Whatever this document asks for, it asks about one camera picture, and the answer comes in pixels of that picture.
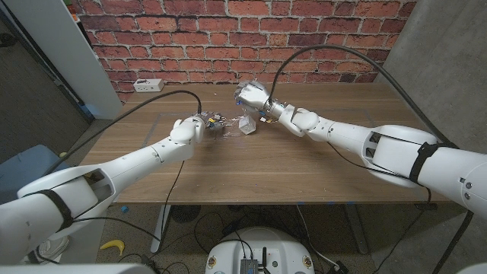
wall socket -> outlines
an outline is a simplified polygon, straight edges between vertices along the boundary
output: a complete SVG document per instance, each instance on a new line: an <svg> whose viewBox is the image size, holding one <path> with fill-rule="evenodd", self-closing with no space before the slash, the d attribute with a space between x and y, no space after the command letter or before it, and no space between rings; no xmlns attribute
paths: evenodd
<svg viewBox="0 0 487 274"><path fill-rule="evenodd" d="M137 79L134 83L137 92L159 92L163 86L162 79Z"/></svg>

wooden table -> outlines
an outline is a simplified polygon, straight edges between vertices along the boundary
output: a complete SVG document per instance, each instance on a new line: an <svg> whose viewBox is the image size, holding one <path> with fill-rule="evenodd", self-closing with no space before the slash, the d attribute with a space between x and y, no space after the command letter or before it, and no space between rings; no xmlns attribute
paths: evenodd
<svg viewBox="0 0 487 274"><path fill-rule="evenodd" d="M227 119L242 115L235 85L166 86L186 89L201 98L203 111ZM159 93L135 93L123 112ZM275 97L327 119L375 127L398 124L424 129L413 112L385 84L280 84ZM118 158L167 137L176 119L196 112L187 94L157 100L109 128L81 164ZM357 156L343 152L361 164ZM165 201L181 163L148 175L120 194L122 203ZM257 121L250 135L213 138L205 134L184 164L170 204L404 203L426 200L422 188L386 183L347 163L324 142L298 138L280 123ZM432 201L447 199L433 193Z"/></svg>

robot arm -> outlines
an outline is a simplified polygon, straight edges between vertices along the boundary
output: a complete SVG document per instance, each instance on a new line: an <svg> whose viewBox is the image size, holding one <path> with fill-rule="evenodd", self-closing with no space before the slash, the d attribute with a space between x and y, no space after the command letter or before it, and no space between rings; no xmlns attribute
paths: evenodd
<svg viewBox="0 0 487 274"><path fill-rule="evenodd" d="M115 160L49 174L0 205L0 264L17 263L45 239L72 234L97 217L128 186L160 167L193 156L205 124L199 117L177 120L170 136Z"/></svg>
<svg viewBox="0 0 487 274"><path fill-rule="evenodd" d="M235 99L247 108L265 111L295 135L329 142L355 153L365 167L389 183L426 186L487 218L487 155L441 147L435 136L405 126L366 128L335 122L277 99L269 102L266 88L256 81L242 82Z"/></svg>

red brick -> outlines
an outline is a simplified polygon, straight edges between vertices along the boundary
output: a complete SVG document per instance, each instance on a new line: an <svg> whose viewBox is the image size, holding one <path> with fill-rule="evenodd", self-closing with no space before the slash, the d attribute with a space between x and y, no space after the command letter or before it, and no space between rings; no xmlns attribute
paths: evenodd
<svg viewBox="0 0 487 274"><path fill-rule="evenodd" d="M180 46L154 46L151 48L152 57L173 57L180 58L184 57L183 48Z"/></svg>
<svg viewBox="0 0 487 274"><path fill-rule="evenodd" d="M336 83L340 75L334 73L308 73L306 75L307 83Z"/></svg>
<svg viewBox="0 0 487 274"><path fill-rule="evenodd" d="M319 72L331 72L335 68L334 62L321 62L318 64Z"/></svg>
<svg viewBox="0 0 487 274"><path fill-rule="evenodd" d="M197 29L196 29L196 19L192 19L192 18L180 18L177 21L177 26L178 26L179 30L197 31Z"/></svg>
<svg viewBox="0 0 487 274"><path fill-rule="evenodd" d="M212 45L225 45L228 43L228 35L226 33L210 33L210 40Z"/></svg>
<svg viewBox="0 0 487 274"><path fill-rule="evenodd" d="M164 81L188 81L188 75L185 72L155 72L154 77L161 78Z"/></svg>
<svg viewBox="0 0 487 274"><path fill-rule="evenodd" d="M189 73L189 80L191 82L204 82L205 81L205 73L203 73L203 72L190 72Z"/></svg>
<svg viewBox="0 0 487 274"><path fill-rule="evenodd" d="M286 60L293 53L294 49L259 49L259 58L262 60Z"/></svg>
<svg viewBox="0 0 487 274"><path fill-rule="evenodd" d="M230 69L229 61L213 61L213 70L226 72L228 69Z"/></svg>
<svg viewBox="0 0 487 274"><path fill-rule="evenodd" d="M158 60L127 60L129 69L161 70Z"/></svg>
<svg viewBox="0 0 487 274"><path fill-rule="evenodd" d="M399 37L399 35L390 36L387 39L386 46L387 47L390 47L390 48L393 47L394 46L394 43L396 43L398 37Z"/></svg>
<svg viewBox="0 0 487 274"><path fill-rule="evenodd" d="M372 70L370 64L362 62L341 62L336 65L338 72L369 72Z"/></svg>
<svg viewBox="0 0 487 274"><path fill-rule="evenodd" d="M139 71L137 72L138 79L154 79L154 72L144 72L144 71Z"/></svg>
<svg viewBox="0 0 487 274"><path fill-rule="evenodd" d="M271 34L269 36L270 46L286 46L287 43L288 43L287 34Z"/></svg>
<svg viewBox="0 0 487 274"><path fill-rule="evenodd" d="M272 2L272 15L288 15L289 14L289 7L291 4L289 2Z"/></svg>
<svg viewBox="0 0 487 274"><path fill-rule="evenodd" d="M110 69L110 67L108 66L108 62L105 59L98 59L98 60L100 61L100 64L104 69Z"/></svg>
<svg viewBox="0 0 487 274"><path fill-rule="evenodd" d="M140 17L137 18L141 30L176 30L176 19Z"/></svg>
<svg viewBox="0 0 487 274"><path fill-rule="evenodd" d="M238 48L206 48L206 57L215 59L238 59Z"/></svg>
<svg viewBox="0 0 487 274"><path fill-rule="evenodd" d="M182 70L209 71L212 69L212 64L210 61L181 60L180 68Z"/></svg>
<svg viewBox="0 0 487 274"><path fill-rule="evenodd" d="M206 45L208 34L206 33L173 33L173 41L180 45Z"/></svg>
<svg viewBox="0 0 487 274"><path fill-rule="evenodd" d="M153 33L152 39L156 45L168 45L171 44L170 34L168 33Z"/></svg>
<svg viewBox="0 0 487 274"><path fill-rule="evenodd" d="M230 33L230 44L235 46L262 46L267 38L258 33Z"/></svg>
<svg viewBox="0 0 487 274"><path fill-rule="evenodd" d="M93 1L83 0L80 1L80 4L84 11L86 11L86 14L103 14L103 10L101 9L100 5Z"/></svg>
<svg viewBox="0 0 487 274"><path fill-rule="evenodd" d="M355 8L355 3L351 3L351 2L337 3L334 15L338 15L338 16L352 15L354 8Z"/></svg>
<svg viewBox="0 0 487 274"><path fill-rule="evenodd" d="M390 52L389 50L384 50L384 49L370 49L367 52L367 56L373 59L374 61L386 61L389 52Z"/></svg>
<svg viewBox="0 0 487 274"><path fill-rule="evenodd" d="M406 20L386 19L380 28L380 32L400 33L405 24Z"/></svg>
<svg viewBox="0 0 487 274"><path fill-rule="evenodd" d="M106 14L141 14L139 0L101 0Z"/></svg>
<svg viewBox="0 0 487 274"><path fill-rule="evenodd" d="M119 25L116 23L115 17L110 15L101 16L80 16L83 27L86 30L118 30Z"/></svg>
<svg viewBox="0 0 487 274"><path fill-rule="evenodd" d="M206 13L207 14L225 14L225 4L223 1L206 1Z"/></svg>
<svg viewBox="0 0 487 274"><path fill-rule="evenodd" d="M380 20L378 19L364 19L360 32L362 33L378 33L380 29Z"/></svg>
<svg viewBox="0 0 487 274"><path fill-rule="evenodd" d="M328 37L326 38L326 43L332 45L343 45L344 40L345 35L343 34L328 34Z"/></svg>
<svg viewBox="0 0 487 274"><path fill-rule="evenodd" d="M120 30L137 30L135 19L132 17L117 17L116 23L119 25Z"/></svg>
<svg viewBox="0 0 487 274"><path fill-rule="evenodd" d="M326 34L290 34L289 46L313 46L325 42Z"/></svg>
<svg viewBox="0 0 487 274"><path fill-rule="evenodd" d="M158 0L142 0L146 14L163 14L161 3Z"/></svg>
<svg viewBox="0 0 487 274"><path fill-rule="evenodd" d="M113 70L126 70L127 66L123 60L108 60L110 67Z"/></svg>
<svg viewBox="0 0 487 274"><path fill-rule="evenodd" d="M204 49L199 46L187 46L186 54L190 58L205 58Z"/></svg>
<svg viewBox="0 0 487 274"><path fill-rule="evenodd" d="M115 37L116 37L116 41L119 44L126 44L126 45L152 44L151 35L149 33L123 32L123 33L115 33Z"/></svg>
<svg viewBox="0 0 487 274"><path fill-rule="evenodd" d="M326 32L357 32L360 19L356 18L325 18L320 23L320 31Z"/></svg>
<svg viewBox="0 0 487 274"><path fill-rule="evenodd" d="M108 78L112 81L134 81L137 80L135 72L107 72Z"/></svg>
<svg viewBox="0 0 487 274"><path fill-rule="evenodd" d="M92 44L98 43L97 38L94 36L94 34L92 32L87 31L86 34L88 35L88 39L90 40L90 43L92 43Z"/></svg>
<svg viewBox="0 0 487 274"><path fill-rule="evenodd" d="M408 18L411 15L411 12L416 5L415 2L410 2L410 3L405 3L399 12L397 13L400 17L406 17Z"/></svg>
<svg viewBox="0 0 487 274"><path fill-rule="evenodd" d="M124 46L93 46L99 57L130 57L129 51Z"/></svg>
<svg viewBox="0 0 487 274"><path fill-rule="evenodd" d="M257 18L240 19L240 29L242 31L259 31L259 19Z"/></svg>
<svg viewBox="0 0 487 274"><path fill-rule="evenodd" d="M177 60L163 60L162 67L165 71L178 71L180 66L177 64Z"/></svg>
<svg viewBox="0 0 487 274"><path fill-rule="evenodd" d="M374 79L377 77L377 73L367 73L358 76L358 78L355 80L355 83L371 83L374 81Z"/></svg>
<svg viewBox="0 0 487 274"><path fill-rule="evenodd" d="M346 52L338 49L319 49L313 52L315 59L343 60L346 55Z"/></svg>
<svg viewBox="0 0 487 274"><path fill-rule="evenodd" d="M258 53L257 49L242 48L243 59L257 59Z"/></svg>
<svg viewBox="0 0 487 274"><path fill-rule="evenodd" d="M275 73L257 73L256 78L257 81L260 83L272 83L274 82L274 77ZM280 74L280 76L277 77L277 82L278 83L286 83L288 82L288 76L285 74Z"/></svg>
<svg viewBox="0 0 487 274"><path fill-rule="evenodd" d="M229 31L238 28L236 18L200 18L198 23L200 30Z"/></svg>
<svg viewBox="0 0 487 274"><path fill-rule="evenodd" d="M267 30L272 32L285 32L298 30L298 19L292 18L263 18L260 20L260 30Z"/></svg>
<svg viewBox="0 0 487 274"><path fill-rule="evenodd" d="M340 82L340 83L353 83L353 81L355 81L356 77L357 77L357 75L355 75L353 73L342 73L340 75L340 79L338 80L338 82Z"/></svg>
<svg viewBox="0 0 487 274"><path fill-rule="evenodd" d="M296 1L292 4L293 15L327 16L333 13L331 2Z"/></svg>
<svg viewBox="0 0 487 274"><path fill-rule="evenodd" d="M120 91L135 91L134 84L132 82L119 82Z"/></svg>
<svg viewBox="0 0 487 274"><path fill-rule="evenodd" d="M264 1L229 1L228 11L232 15L269 15Z"/></svg>
<svg viewBox="0 0 487 274"><path fill-rule="evenodd" d="M205 14L204 1L164 1L167 14L175 15L202 15Z"/></svg>
<svg viewBox="0 0 487 274"><path fill-rule="evenodd" d="M384 35L349 35L347 46L382 46L386 37Z"/></svg>
<svg viewBox="0 0 487 274"><path fill-rule="evenodd" d="M235 72L206 72L206 81L236 82Z"/></svg>
<svg viewBox="0 0 487 274"><path fill-rule="evenodd" d="M141 46L131 46L130 53L132 57L148 57L147 49Z"/></svg>
<svg viewBox="0 0 487 274"><path fill-rule="evenodd" d="M367 17L392 17L399 9L399 2L362 2L357 4L355 15Z"/></svg>
<svg viewBox="0 0 487 274"><path fill-rule="evenodd" d="M260 72L264 63L259 61L232 61L231 70L236 72Z"/></svg>
<svg viewBox="0 0 487 274"><path fill-rule="evenodd" d="M291 73L289 75L289 82L290 83L304 83L306 78L306 74L304 73Z"/></svg>
<svg viewBox="0 0 487 274"><path fill-rule="evenodd" d="M299 23L299 31L300 32L316 32L318 28L318 20L317 19L303 19Z"/></svg>

table leg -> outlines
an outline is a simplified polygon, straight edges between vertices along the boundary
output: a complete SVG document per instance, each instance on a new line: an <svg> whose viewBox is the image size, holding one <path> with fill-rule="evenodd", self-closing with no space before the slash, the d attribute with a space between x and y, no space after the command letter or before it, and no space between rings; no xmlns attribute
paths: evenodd
<svg viewBox="0 0 487 274"><path fill-rule="evenodd" d="M349 220L350 228L352 229L353 238L357 243L358 252L360 254L367 254L367 240L365 239L364 229L358 216L357 207L355 205L345 205L345 213L347 214L347 219Z"/></svg>
<svg viewBox="0 0 487 274"><path fill-rule="evenodd" d="M162 236L164 235L164 229L166 228L167 218L169 218L169 211L170 211L170 205L167 205L166 213L164 214L164 205L162 205L161 210L159 211L158 222L155 225L154 235L159 237L161 241L162 241ZM156 253L159 249L160 244L161 242L159 242L158 240L152 239L151 252Z"/></svg>

